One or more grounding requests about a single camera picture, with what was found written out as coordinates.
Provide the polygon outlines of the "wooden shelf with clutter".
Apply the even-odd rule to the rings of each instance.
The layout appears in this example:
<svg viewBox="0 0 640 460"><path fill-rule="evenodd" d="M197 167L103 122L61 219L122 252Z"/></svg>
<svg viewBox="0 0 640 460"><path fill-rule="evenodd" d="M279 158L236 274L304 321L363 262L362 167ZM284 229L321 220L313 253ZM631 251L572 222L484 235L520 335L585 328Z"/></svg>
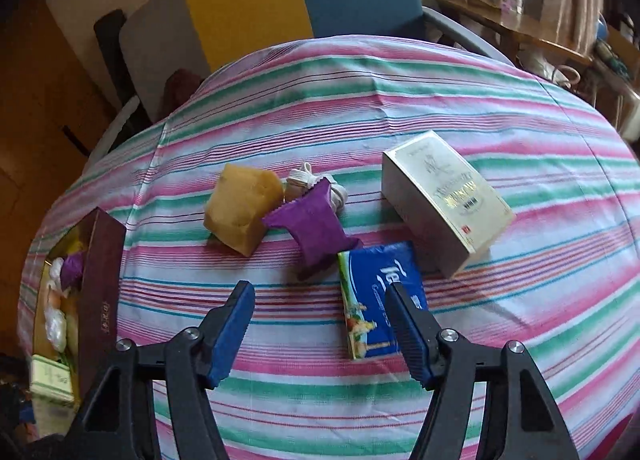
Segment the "wooden shelf with clutter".
<svg viewBox="0 0 640 460"><path fill-rule="evenodd" d="M600 18L589 76L592 105L624 140L639 141L639 49Z"/></svg>

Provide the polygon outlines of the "dark red cushion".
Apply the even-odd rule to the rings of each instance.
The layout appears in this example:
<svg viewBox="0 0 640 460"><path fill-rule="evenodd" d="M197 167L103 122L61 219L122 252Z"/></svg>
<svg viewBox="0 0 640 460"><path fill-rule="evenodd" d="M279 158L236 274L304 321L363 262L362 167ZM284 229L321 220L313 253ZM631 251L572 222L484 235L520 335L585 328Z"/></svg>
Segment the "dark red cushion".
<svg viewBox="0 0 640 460"><path fill-rule="evenodd" d="M160 102L160 120L185 104L201 86L204 78L185 68L179 68L165 82L162 102Z"/></svg>

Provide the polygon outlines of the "small green white box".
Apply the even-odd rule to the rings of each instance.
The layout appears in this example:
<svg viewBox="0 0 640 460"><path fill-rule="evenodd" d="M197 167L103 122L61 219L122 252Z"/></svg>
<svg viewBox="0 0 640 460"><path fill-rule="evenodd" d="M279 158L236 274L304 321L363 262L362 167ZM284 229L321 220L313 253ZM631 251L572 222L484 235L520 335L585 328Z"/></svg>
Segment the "small green white box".
<svg viewBox="0 0 640 460"><path fill-rule="evenodd" d="M73 406L75 401L70 368L40 355L30 361L29 388L34 396L57 404Z"/></svg>

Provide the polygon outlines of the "striped pink green bedsheet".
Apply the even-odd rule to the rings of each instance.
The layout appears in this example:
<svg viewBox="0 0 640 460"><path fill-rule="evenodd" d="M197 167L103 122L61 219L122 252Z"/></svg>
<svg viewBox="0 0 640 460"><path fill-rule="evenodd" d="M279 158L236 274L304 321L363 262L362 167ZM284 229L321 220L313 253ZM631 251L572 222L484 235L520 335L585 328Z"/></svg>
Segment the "striped pink green bedsheet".
<svg viewBox="0 0 640 460"><path fill-rule="evenodd" d="M44 257L95 207L127 230L117 332L163 341L241 279L256 307L230 376L209 396L235 459L405 459L430 394L400 356L353 362L337 273L295 273L293 239L244 258L212 239L204 206L228 163L280 176L302 163L348 193L345 230L408 238L381 192L382 154L435 131L511 206L485 257L428 306L473 342L528 348L578 454L639 436L639 164L587 103L506 64L399 38L346 36L255 52L209 76L168 119L107 155L56 200L29 248L17 334L32 347Z"/></svg>

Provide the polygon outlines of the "purple packet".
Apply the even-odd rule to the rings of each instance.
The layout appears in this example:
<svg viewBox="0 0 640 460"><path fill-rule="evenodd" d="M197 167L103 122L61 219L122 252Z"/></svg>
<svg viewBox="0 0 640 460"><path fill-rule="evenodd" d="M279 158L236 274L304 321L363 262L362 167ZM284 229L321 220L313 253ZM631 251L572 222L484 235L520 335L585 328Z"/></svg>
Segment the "purple packet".
<svg viewBox="0 0 640 460"><path fill-rule="evenodd" d="M358 249L360 239L346 235L331 204L331 183L321 178L300 198L262 217L266 228L285 229L297 243L302 264L298 279L327 269L341 252Z"/></svg>

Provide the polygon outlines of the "white gold carton box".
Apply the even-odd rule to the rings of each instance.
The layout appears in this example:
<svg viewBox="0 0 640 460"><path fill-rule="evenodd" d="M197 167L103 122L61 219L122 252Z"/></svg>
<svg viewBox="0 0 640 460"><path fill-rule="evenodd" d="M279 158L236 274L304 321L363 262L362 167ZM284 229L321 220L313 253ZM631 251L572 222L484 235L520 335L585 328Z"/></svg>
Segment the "white gold carton box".
<svg viewBox="0 0 640 460"><path fill-rule="evenodd" d="M485 255L515 214L435 131L382 153L382 193L442 276Z"/></svg>

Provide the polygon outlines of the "wooden side table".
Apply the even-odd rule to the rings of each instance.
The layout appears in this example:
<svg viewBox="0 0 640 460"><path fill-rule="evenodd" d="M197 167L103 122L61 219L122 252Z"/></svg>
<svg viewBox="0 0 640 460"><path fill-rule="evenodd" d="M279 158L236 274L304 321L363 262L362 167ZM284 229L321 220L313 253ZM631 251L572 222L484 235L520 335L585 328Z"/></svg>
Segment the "wooden side table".
<svg viewBox="0 0 640 460"><path fill-rule="evenodd" d="M465 0L436 0L440 11L450 19L466 16L500 36L500 50L512 61L521 45L532 45L562 60L588 66L589 50L578 48L570 36L556 34L551 27L526 14L503 13L498 9L468 4Z"/></svg>

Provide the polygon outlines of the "gold metal tin box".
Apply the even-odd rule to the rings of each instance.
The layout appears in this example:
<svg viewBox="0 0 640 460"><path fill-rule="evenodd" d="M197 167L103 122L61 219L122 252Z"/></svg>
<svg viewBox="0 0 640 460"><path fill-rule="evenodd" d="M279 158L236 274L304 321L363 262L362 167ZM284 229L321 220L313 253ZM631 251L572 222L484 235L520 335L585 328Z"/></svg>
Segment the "gold metal tin box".
<svg viewBox="0 0 640 460"><path fill-rule="evenodd" d="M115 344L120 262L126 228L96 207L55 242L44 259L32 330L32 352L70 367L70 385L80 402L106 353ZM82 267L60 299L66 319L66 350L54 349L46 336L44 307L49 269L57 258L80 254Z"/></svg>

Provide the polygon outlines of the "blue tempo tissue pack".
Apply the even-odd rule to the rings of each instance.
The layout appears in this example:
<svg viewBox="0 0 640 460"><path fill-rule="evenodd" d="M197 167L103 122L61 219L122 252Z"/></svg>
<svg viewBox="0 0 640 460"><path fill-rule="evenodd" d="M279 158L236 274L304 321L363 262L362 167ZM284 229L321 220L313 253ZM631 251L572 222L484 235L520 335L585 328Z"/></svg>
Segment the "blue tempo tissue pack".
<svg viewBox="0 0 640 460"><path fill-rule="evenodd" d="M416 307L427 307L416 252L409 241L338 254L338 271L350 358L393 355L397 339L385 311L385 291L404 286Z"/></svg>

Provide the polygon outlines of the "white plastic wrapped item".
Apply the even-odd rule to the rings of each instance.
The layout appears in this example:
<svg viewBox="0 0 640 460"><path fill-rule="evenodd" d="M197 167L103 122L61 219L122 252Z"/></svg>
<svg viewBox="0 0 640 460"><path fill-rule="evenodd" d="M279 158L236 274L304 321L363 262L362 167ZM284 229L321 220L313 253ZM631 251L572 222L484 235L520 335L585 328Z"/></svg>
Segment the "white plastic wrapped item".
<svg viewBox="0 0 640 460"><path fill-rule="evenodd" d="M67 323L65 313L59 308L47 307L44 310L44 328L47 340L58 352L63 353L67 345Z"/></svg>

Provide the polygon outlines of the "yellow sponge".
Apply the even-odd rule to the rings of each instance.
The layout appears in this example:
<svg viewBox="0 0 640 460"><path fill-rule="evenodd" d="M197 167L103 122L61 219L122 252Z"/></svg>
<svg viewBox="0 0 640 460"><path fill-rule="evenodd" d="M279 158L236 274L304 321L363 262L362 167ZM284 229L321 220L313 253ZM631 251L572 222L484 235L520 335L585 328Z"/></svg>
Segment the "yellow sponge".
<svg viewBox="0 0 640 460"><path fill-rule="evenodd" d="M262 242L262 219L280 207L284 190L278 175L267 169L226 164L204 211L204 227L245 257Z"/></svg>

